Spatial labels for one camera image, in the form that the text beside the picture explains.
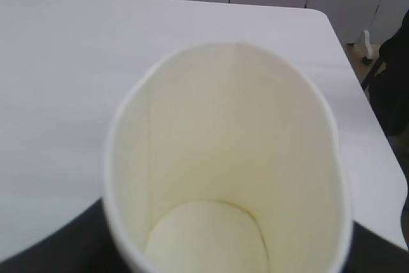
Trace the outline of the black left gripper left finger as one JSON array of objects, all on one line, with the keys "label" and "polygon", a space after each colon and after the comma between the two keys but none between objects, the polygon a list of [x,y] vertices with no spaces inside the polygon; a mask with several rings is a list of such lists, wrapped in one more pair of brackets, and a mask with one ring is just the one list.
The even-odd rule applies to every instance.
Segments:
[{"label": "black left gripper left finger", "polygon": [[124,272],[102,202],[39,243],[1,262],[1,272]]}]

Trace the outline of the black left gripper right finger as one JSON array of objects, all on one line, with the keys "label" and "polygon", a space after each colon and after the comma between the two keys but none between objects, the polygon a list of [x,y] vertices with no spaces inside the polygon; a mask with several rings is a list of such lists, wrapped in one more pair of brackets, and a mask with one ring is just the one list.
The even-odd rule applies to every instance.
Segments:
[{"label": "black left gripper right finger", "polygon": [[408,251],[354,222],[351,249],[343,272],[409,273]]}]

